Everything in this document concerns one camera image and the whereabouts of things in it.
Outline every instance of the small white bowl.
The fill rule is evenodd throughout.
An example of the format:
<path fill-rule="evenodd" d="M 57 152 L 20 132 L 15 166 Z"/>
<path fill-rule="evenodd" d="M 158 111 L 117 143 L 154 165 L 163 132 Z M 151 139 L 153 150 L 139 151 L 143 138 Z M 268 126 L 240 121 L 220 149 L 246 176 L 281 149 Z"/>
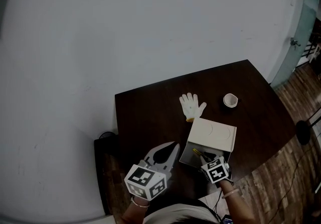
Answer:
<path fill-rule="evenodd" d="M 232 93 L 228 93 L 223 98 L 223 103 L 229 108 L 234 108 L 237 105 L 237 102 L 238 98 Z"/>

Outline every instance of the glass door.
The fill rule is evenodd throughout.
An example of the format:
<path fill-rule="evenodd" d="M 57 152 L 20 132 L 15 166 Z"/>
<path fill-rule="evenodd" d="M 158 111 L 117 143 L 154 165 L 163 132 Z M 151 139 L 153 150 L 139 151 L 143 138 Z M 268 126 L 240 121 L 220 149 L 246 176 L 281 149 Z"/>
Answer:
<path fill-rule="evenodd" d="M 289 51 L 271 83 L 272 87 L 283 84 L 293 73 L 310 38 L 318 9 L 318 3 L 319 0 L 303 0 L 302 12 L 296 32 L 294 37 L 291 38 Z"/>

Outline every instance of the cable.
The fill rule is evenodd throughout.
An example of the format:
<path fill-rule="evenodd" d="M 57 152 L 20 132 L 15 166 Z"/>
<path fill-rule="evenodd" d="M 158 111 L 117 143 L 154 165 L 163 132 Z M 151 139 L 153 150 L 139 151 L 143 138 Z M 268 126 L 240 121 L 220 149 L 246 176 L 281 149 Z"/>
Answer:
<path fill-rule="evenodd" d="M 276 212 L 275 214 L 273 215 L 273 217 L 270 219 L 270 221 L 268 222 L 268 224 L 271 223 L 271 221 L 275 218 L 276 214 L 278 213 L 278 211 L 280 210 L 280 206 L 281 206 L 281 203 L 283 201 L 283 199 L 287 196 L 287 194 L 289 194 L 289 192 L 291 191 L 291 188 L 292 188 L 292 185 L 293 185 L 293 182 L 294 182 L 294 178 L 295 178 L 295 172 L 296 170 L 298 169 L 298 166 L 299 166 L 299 163 L 300 161 L 303 159 L 303 157 L 306 155 L 306 153 L 308 151 L 311 151 L 312 148 L 315 146 L 315 142 L 317 141 L 317 138 L 321 135 L 321 133 L 318 134 L 318 136 L 316 137 L 316 139 L 314 139 L 313 141 L 313 145 L 311 146 L 310 149 L 306 150 L 303 155 L 300 157 L 299 161 L 297 162 L 296 166 L 295 166 L 295 169 L 294 169 L 294 172 L 293 172 L 293 177 L 292 177 L 292 181 L 291 181 L 291 185 L 290 185 L 290 188 L 288 189 L 288 191 L 285 193 L 285 195 L 282 197 L 282 199 L 280 200 L 279 204 L 277 205 L 277 209 L 276 209 Z"/>
<path fill-rule="evenodd" d="M 217 202 L 215 204 L 215 206 L 213 207 L 212 211 L 215 213 L 215 218 L 217 219 L 217 221 L 219 223 L 222 223 L 222 219 L 221 217 L 217 214 L 217 204 L 219 203 L 219 200 L 221 199 L 221 194 L 222 194 L 222 191 L 220 192 L 220 195 L 219 195 L 219 198 L 217 199 Z"/>

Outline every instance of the wrist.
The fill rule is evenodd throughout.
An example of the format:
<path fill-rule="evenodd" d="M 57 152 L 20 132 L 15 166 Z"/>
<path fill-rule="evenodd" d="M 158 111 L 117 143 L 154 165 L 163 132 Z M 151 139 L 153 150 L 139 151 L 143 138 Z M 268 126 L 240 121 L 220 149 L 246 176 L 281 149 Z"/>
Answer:
<path fill-rule="evenodd" d="M 223 180 L 219 181 L 219 185 L 220 185 L 224 194 L 234 190 L 234 187 L 232 186 L 232 184 L 227 180 L 223 179 Z"/>
<path fill-rule="evenodd" d="M 148 206 L 149 205 L 149 201 L 140 198 L 138 196 L 134 196 L 133 200 L 135 200 L 135 203 L 141 205 L 141 206 Z"/>

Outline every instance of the bracelet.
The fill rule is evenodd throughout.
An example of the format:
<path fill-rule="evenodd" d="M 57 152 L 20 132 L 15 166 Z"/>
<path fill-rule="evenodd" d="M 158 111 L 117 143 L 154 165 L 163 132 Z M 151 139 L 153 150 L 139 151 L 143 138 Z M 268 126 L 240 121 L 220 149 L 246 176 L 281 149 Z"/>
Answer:
<path fill-rule="evenodd" d="M 147 206 L 143 206 L 143 205 L 137 204 L 137 203 L 134 201 L 134 197 L 133 197 L 133 196 L 131 197 L 131 200 L 130 200 L 130 201 L 132 201 L 136 206 L 139 206 L 139 207 L 142 207 L 142 208 L 148 208 L 148 207 L 150 206 L 150 202 L 149 202 L 149 204 L 148 204 Z"/>
<path fill-rule="evenodd" d="M 240 190 L 238 188 L 236 188 L 236 189 L 232 190 L 231 192 L 228 192 L 227 194 L 224 194 L 222 196 L 222 199 L 224 199 L 224 198 L 226 198 L 226 197 L 230 196 L 231 194 L 234 194 L 234 193 L 236 193 L 238 191 L 240 191 Z"/>

